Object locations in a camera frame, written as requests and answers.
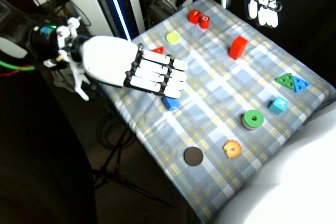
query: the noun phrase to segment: blue block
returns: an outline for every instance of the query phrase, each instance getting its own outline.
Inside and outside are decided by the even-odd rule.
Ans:
[[[180,107],[180,103],[177,99],[165,97],[162,101],[169,111],[176,110]]]
[[[293,76],[293,82],[295,85],[295,93],[299,93],[310,86],[309,81],[302,80],[296,76]]]
[[[282,97],[277,97],[271,105],[268,107],[270,111],[274,114],[280,114],[288,107],[289,101],[285,100]]]

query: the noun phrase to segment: green triangle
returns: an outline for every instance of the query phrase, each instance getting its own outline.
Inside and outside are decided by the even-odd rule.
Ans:
[[[293,76],[291,73],[284,74],[283,76],[278,77],[275,81],[289,89],[295,89],[293,82]]]

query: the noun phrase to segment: red triangle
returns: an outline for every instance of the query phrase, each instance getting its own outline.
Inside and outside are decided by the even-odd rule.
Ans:
[[[151,50],[152,52],[157,52],[159,54],[163,54],[164,53],[164,47],[158,47],[158,48],[155,48],[153,50]]]

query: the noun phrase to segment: dark floor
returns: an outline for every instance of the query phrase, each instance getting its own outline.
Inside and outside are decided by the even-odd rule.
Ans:
[[[92,168],[99,169],[110,153],[96,140],[96,127],[108,115],[105,104],[99,98],[84,102],[77,94],[54,87],[51,76],[47,75],[45,79],[77,134]],[[197,223],[197,217],[185,199],[138,141],[123,150],[120,173],[173,207],[111,182],[96,190],[99,224]]]

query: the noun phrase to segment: table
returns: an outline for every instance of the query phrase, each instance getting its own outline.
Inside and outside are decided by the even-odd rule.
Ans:
[[[203,30],[187,20],[192,9],[211,18]],[[165,41],[176,30],[177,45]],[[249,43],[243,56],[233,60],[228,49],[239,35]],[[186,198],[200,219],[209,223],[220,207],[281,148],[316,110],[335,99],[336,90],[303,63],[289,55],[213,0],[197,0],[133,40],[145,48],[164,46],[166,54],[188,62],[187,88],[181,108],[168,111],[162,98],[129,88],[103,85],[123,119],[154,157],[168,178]],[[311,86],[294,93],[275,82],[291,72]],[[277,96],[290,104],[275,115],[268,104]],[[265,117],[261,128],[247,131],[241,116],[257,109]],[[242,154],[226,157],[223,146],[237,140]],[[187,147],[203,151],[203,162],[188,166]]]

